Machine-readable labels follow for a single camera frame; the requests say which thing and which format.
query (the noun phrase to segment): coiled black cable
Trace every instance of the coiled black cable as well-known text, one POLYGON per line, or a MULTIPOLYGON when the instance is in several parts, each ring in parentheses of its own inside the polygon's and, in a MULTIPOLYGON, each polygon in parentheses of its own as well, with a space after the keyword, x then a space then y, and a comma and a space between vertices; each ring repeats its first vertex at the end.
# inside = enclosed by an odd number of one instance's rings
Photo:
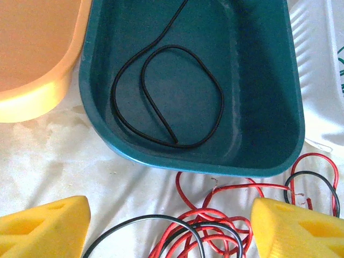
POLYGON ((163 46, 161 48, 159 48, 158 50, 156 50, 153 54, 151 54, 142 70, 141 70, 141 86, 142 89, 149 101, 149 103, 151 104, 151 106, 153 107, 155 113, 157 114, 157 116, 159 117, 159 119, 162 121, 162 123, 164 124, 165 128, 167 129, 167 131, 169 132, 169 134, 171 135, 174 143, 170 143, 170 142, 166 142, 166 141, 162 141, 159 140, 157 138, 151 137, 150 135, 147 135, 143 132, 141 132, 140 130, 137 130, 135 127, 133 127, 124 117, 123 115, 120 113, 119 109, 118 109, 118 105, 117 105, 117 100, 116 100, 116 89, 117 89, 117 84, 119 82, 119 79, 121 78, 121 76, 123 75, 123 73, 125 72, 125 70, 131 66, 137 59, 139 59, 142 55, 144 55, 145 53, 147 53, 149 50, 151 50, 153 47, 155 47, 162 39, 163 37, 166 35, 166 33, 169 31, 169 29, 171 28, 173 22, 176 20, 176 18, 178 17, 178 15, 181 13, 181 11, 183 10, 183 8, 185 7, 185 5, 187 4, 188 0, 184 0, 183 3, 181 4, 181 6, 178 8, 177 12, 174 14, 174 16, 172 17, 171 21, 168 23, 168 25, 166 26, 166 28, 163 30, 163 32, 151 43, 149 44, 147 47, 145 47, 144 49, 142 49, 141 51, 139 51, 138 53, 136 53, 133 57, 131 57, 123 66, 122 68, 119 70, 119 72, 117 73, 113 84, 112 84, 112 88, 111 88, 111 97, 110 97, 110 103, 112 105, 112 109, 115 112, 115 115, 118 117, 118 119, 133 133, 141 136, 142 138, 145 138, 146 140, 149 140, 151 142, 154 142, 156 144, 160 144, 163 146, 167 146, 167 147, 172 147, 172 148, 179 148, 179 149, 190 149, 190 148, 196 148, 202 144, 204 144, 206 141, 208 141, 213 134, 215 133, 216 129, 218 128, 219 124, 220 124, 220 120, 222 118, 223 115, 223 111, 224 111, 224 105, 225 105, 225 97, 224 97, 224 93, 223 90, 220 86, 220 84, 217 82, 217 80, 215 79, 215 77, 212 75, 212 73, 206 68, 206 66, 203 64, 203 62, 201 61, 201 59, 195 54, 193 53, 191 50, 186 49, 185 47, 179 46, 179 45, 167 45, 167 46, 163 46), (208 133, 207 136, 205 136, 202 140, 195 142, 194 144, 187 144, 187 145, 182 145, 182 144, 178 144, 178 139, 177 136, 175 135, 175 133, 172 131, 171 127, 169 126, 169 124, 167 123, 166 119, 164 118, 164 116, 161 114, 161 112, 159 111, 159 108, 155 105, 153 99, 151 98, 150 94, 148 93, 148 90, 146 88, 146 83, 145 83, 145 72, 146 72, 146 68, 148 66, 148 64, 151 62, 151 60, 156 57, 158 54, 166 51, 167 49, 170 48, 176 48, 176 49, 180 49, 184 52, 187 52, 188 54, 190 54, 194 59, 196 59, 196 61, 199 63, 199 65, 201 66, 201 68, 205 71, 205 73, 207 74, 207 76, 211 79, 211 81, 215 84, 217 90, 220 93, 220 111, 219 114, 217 116, 216 122, 212 128, 212 130, 208 133))

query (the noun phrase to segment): plastic tub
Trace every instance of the plastic tub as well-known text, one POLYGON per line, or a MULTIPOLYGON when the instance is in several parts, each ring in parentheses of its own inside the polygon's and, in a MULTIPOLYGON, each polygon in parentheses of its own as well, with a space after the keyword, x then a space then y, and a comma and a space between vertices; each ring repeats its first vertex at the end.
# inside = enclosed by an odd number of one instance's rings
POLYGON ((0 1, 0 123, 25 121, 65 96, 91 0, 0 1))
MULTIPOLYGON (((153 167, 254 177, 288 169, 304 142, 304 118, 286 1, 190 0, 157 46, 191 49, 224 90, 223 118, 204 145, 162 147, 134 135, 112 115, 116 73, 161 33, 181 2, 94 0, 79 74, 94 128, 115 152, 153 167)), ((118 105, 137 129, 169 141, 139 87, 146 57, 121 78, 118 105)), ((160 54, 148 67, 146 83, 181 143, 201 139, 213 126, 219 98, 190 56, 160 54)))
POLYGON ((331 0, 289 0, 305 112, 306 141, 344 155, 344 97, 331 0))

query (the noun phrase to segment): teal plastic tub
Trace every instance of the teal plastic tub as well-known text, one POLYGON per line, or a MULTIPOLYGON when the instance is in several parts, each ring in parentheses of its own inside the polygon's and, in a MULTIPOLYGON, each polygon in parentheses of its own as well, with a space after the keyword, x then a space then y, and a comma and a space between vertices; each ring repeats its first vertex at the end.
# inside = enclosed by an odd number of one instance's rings
MULTIPOLYGON (((154 48, 182 45, 197 54, 225 95, 215 134, 193 149, 149 142, 113 115, 111 85, 122 65, 163 31, 182 0, 94 0, 80 67, 80 91, 95 130, 116 153, 159 168, 268 177, 288 169, 304 142, 295 49, 285 0, 189 0, 154 48)), ((117 87, 122 115, 142 132, 171 141, 140 88, 146 58, 117 87)), ((219 96, 194 59, 170 50, 147 68, 147 88, 180 143, 205 137, 219 96)))

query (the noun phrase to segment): black wire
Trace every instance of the black wire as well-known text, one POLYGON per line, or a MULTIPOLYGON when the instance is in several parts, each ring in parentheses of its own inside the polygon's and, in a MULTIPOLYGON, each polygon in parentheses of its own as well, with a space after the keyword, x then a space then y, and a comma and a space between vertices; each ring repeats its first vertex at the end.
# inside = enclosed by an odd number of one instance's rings
MULTIPOLYGON (((211 221, 206 221, 206 222, 200 222, 200 223, 194 223, 191 225, 194 229, 198 229, 198 228, 203 228, 203 227, 207 227, 207 226, 213 226, 213 227, 220 227, 223 228, 225 230, 230 231, 233 235, 235 240, 238 243, 238 252, 236 253, 236 257, 237 258, 242 258, 243 256, 243 244, 242 241, 240 239, 240 236, 238 235, 238 233, 232 229, 231 227, 227 226, 226 224, 222 224, 222 223, 218 223, 218 222, 211 222, 211 221)), ((178 230, 176 233, 174 233, 172 236, 170 236, 165 243, 162 246, 161 249, 161 253, 159 255, 159 257, 161 257, 162 253, 165 251, 165 249, 168 247, 168 245, 175 239, 177 238, 179 235, 183 234, 184 232, 186 232, 187 229, 182 228, 180 230, 178 230)))
POLYGON ((125 222, 122 222, 121 224, 118 224, 117 226, 109 229, 108 231, 106 231, 105 233, 103 233, 99 238, 97 238, 92 245, 87 249, 87 251, 85 252, 83 258, 88 258, 90 256, 90 254, 92 253, 92 251, 96 248, 97 245, 99 245, 100 242, 102 242, 105 238, 107 238, 110 234, 112 234, 113 232, 128 226, 132 223, 136 223, 139 221, 143 221, 143 220, 148 220, 148 219, 161 219, 161 220, 167 220, 170 222, 174 222, 177 223, 183 227, 185 227, 187 230, 189 230, 196 238, 196 241, 198 243, 198 248, 199 248, 199 252, 200 252, 200 256, 201 258, 205 258, 205 253, 204 253, 204 248, 203 248, 203 244, 202 244, 202 240, 198 234, 198 232, 188 223, 171 217, 171 216, 167 216, 167 215, 158 215, 158 214, 154 214, 154 215, 145 215, 145 216, 140 216, 140 217, 136 217, 133 219, 129 219, 125 222))
POLYGON ((119 82, 119 79, 121 78, 121 76, 123 75, 123 73, 125 72, 125 70, 131 66, 137 59, 139 59, 142 55, 144 55, 145 53, 147 53, 149 50, 151 50, 153 47, 155 47, 161 40, 162 38, 166 35, 166 33, 169 31, 169 29, 171 28, 173 22, 176 20, 176 18, 178 17, 178 15, 181 13, 181 11, 183 10, 183 8, 185 7, 185 5, 187 4, 188 0, 184 0, 183 3, 181 4, 181 6, 178 8, 177 12, 174 14, 174 16, 172 17, 171 21, 169 22, 169 24, 166 26, 166 28, 163 30, 163 32, 151 43, 149 44, 147 47, 145 47, 144 49, 142 49, 140 52, 138 52, 137 54, 135 54, 133 57, 131 57, 123 66, 122 68, 119 70, 118 74, 116 75, 113 84, 112 84, 112 88, 111 88, 111 97, 110 97, 110 102, 112 105, 112 108, 114 110, 114 112, 116 113, 116 116, 118 117, 118 119, 129 129, 131 130, 133 133, 137 134, 138 136, 141 136, 142 138, 145 138, 146 140, 149 140, 151 142, 154 142, 156 144, 160 144, 163 146, 167 146, 167 147, 172 147, 172 148, 179 148, 179 149, 189 149, 189 148, 196 148, 202 144, 204 144, 206 141, 209 140, 210 137, 213 136, 213 134, 215 133, 216 129, 219 126, 220 120, 222 118, 223 115, 223 111, 224 111, 224 105, 225 105, 225 97, 224 97, 224 93, 222 91, 222 88, 220 86, 220 84, 217 82, 217 80, 215 79, 215 77, 211 74, 211 72, 206 68, 206 66, 203 64, 203 62, 201 61, 201 59, 194 54, 192 51, 179 46, 179 45, 167 45, 164 47, 159 48, 158 50, 156 50, 153 54, 151 54, 148 59, 146 60, 142 70, 141 70, 141 86, 142 89, 147 97, 147 99, 149 100, 149 103, 151 104, 151 106, 153 107, 155 113, 157 114, 157 116, 159 117, 159 119, 162 121, 162 123, 164 124, 165 128, 167 129, 167 131, 169 132, 169 134, 171 135, 174 144, 170 143, 170 142, 166 142, 166 141, 162 141, 159 140, 157 138, 151 137, 139 130, 137 130, 135 127, 133 127, 124 117, 123 115, 120 113, 119 109, 118 109, 118 105, 117 105, 117 100, 116 100, 116 89, 117 89, 117 84, 119 82), (207 76, 212 80, 212 82, 215 84, 216 88, 218 89, 219 93, 220 93, 220 98, 221 98, 221 105, 220 105, 220 111, 219 114, 217 116, 217 120, 212 128, 212 130, 208 133, 208 135, 206 137, 204 137, 202 140, 194 143, 194 144, 188 144, 188 145, 180 145, 178 144, 178 139, 177 136, 174 134, 174 132, 172 131, 172 128, 169 126, 169 124, 167 123, 166 119, 164 118, 164 116, 161 114, 159 108, 155 105, 154 101, 152 100, 150 94, 148 93, 148 90, 146 88, 146 84, 145 84, 145 72, 146 72, 146 68, 149 64, 149 62, 156 57, 158 54, 160 54, 161 52, 169 49, 169 48, 177 48, 180 49, 182 51, 187 52, 188 54, 190 54, 194 59, 196 59, 196 61, 199 63, 199 65, 201 66, 201 68, 205 71, 205 73, 207 74, 207 76))
MULTIPOLYGON (((323 180, 327 184, 328 188, 330 189, 330 191, 332 192, 332 194, 334 196, 335 206, 336 206, 336 210, 337 210, 336 217, 339 218, 339 216, 340 216, 340 204, 339 204, 338 195, 335 192, 335 189, 333 188, 331 183, 325 177, 323 177, 322 175, 320 175, 318 173, 315 173, 315 172, 312 172, 312 171, 307 171, 307 170, 296 172, 295 174, 291 175, 287 179, 287 181, 285 182, 284 185, 287 187, 290 184, 290 182, 294 179, 294 177, 299 176, 299 175, 313 175, 313 176, 316 176, 316 177, 320 178, 321 180, 323 180)), ((288 195, 287 195, 287 191, 286 190, 284 190, 284 200, 285 200, 286 203, 290 203, 289 200, 288 200, 288 195)))

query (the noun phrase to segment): yellow plastic container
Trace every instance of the yellow plastic container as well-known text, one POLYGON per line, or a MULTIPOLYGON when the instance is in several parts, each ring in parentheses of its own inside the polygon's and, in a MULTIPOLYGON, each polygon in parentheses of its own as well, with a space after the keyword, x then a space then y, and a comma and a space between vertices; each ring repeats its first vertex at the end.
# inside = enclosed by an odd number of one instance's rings
POLYGON ((91 0, 0 1, 0 123, 36 118, 66 95, 91 0))

